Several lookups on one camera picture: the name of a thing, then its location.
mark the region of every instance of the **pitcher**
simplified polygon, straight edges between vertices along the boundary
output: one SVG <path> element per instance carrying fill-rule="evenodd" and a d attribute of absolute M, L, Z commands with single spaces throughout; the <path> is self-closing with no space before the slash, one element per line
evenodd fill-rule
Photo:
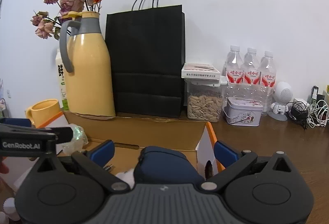
<path fill-rule="evenodd" d="M 63 23 L 60 33 L 72 27 L 69 43 L 60 36 L 66 95 L 70 111 L 79 114 L 115 116 L 111 61 L 99 26 L 97 12 L 69 12 L 76 18 Z"/>

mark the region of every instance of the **white astronaut figurine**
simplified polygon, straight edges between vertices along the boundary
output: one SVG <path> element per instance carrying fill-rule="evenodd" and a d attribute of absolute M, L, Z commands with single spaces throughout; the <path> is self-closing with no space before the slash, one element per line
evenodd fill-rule
<path fill-rule="evenodd" d="M 283 81 L 280 81 L 274 86 L 273 98 L 275 103 L 271 104 L 272 111 L 269 112 L 269 116 L 276 120 L 286 121 L 287 117 L 285 112 L 288 111 L 287 103 L 292 99 L 291 86 Z"/>

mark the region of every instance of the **floral tin lid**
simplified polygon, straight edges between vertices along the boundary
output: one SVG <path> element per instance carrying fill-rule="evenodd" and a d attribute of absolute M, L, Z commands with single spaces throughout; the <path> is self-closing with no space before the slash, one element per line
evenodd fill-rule
<path fill-rule="evenodd" d="M 241 97 L 228 97 L 227 102 L 234 109 L 253 110 L 253 111 L 263 110 L 263 106 L 261 105 L 261 103 L 254 99 L 245 99 Z"/>

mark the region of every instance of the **yellow mug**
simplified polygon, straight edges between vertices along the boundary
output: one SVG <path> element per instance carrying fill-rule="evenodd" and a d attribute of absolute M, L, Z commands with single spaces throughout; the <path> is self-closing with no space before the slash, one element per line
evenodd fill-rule
<path fill-rule="evenodd" d="M 26 109 L 25 115 L 36 128 L 39 128 L 60 112 L 61 110 L 58 100 L 48 99 L 30 106 Z"/>

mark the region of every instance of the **gray ribbed panel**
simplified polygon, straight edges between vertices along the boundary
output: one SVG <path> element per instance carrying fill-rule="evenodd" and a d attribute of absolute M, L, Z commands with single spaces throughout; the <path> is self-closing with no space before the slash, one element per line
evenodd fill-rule
<path fill-rule="evenodd" d="M 191 184 L 137 184 L 113 195 L 86 224 L 242 224 L 216 195 L 197 192 Z"/>

